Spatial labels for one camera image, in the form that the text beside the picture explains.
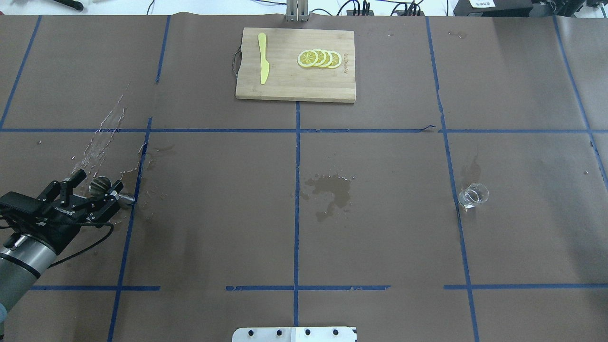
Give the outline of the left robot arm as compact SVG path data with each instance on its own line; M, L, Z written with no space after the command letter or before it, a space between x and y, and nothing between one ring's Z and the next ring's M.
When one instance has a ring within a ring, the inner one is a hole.
M12 234L1 244L0 307L5 321L11 309L47 269L61 264L58 257L83 227L108 227L120 210L122 181L90 185L90 195L75 193L85 181L83 169L62 181L51 181L36 197L17 192L2 195L1 220Z

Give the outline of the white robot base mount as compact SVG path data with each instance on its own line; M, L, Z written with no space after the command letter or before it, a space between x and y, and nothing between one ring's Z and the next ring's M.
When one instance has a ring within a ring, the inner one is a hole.
M232 335L233 342L356 342L355 327L243 327Z

